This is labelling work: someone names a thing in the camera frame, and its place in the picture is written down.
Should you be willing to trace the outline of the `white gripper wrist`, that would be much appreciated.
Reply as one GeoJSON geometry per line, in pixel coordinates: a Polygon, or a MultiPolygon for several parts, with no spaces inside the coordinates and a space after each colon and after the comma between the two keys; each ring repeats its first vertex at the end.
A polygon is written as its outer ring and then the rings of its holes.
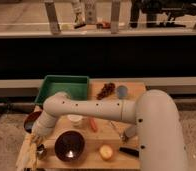
{"type": "Polygon", "coordinates": [[[37,136],[48,136],[53,131],[57,118],[47,113],[42,113],[34,122],[32,133],[37,136]]]}

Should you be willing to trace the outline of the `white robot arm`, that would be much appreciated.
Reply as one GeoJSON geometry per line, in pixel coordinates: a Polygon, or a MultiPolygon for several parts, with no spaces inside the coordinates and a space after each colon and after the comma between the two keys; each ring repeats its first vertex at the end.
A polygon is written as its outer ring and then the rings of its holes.
{"type": "Polygon", "coordinates": [[[32,133],[36,137],[50,135],[58,118],[69,114],[135,124],[141,171],[188,171],[179,112],[172,98],[161,90],[149,90],[136,100],[88,101],[72,100],[58,92],[43,103],[32,133]]]}

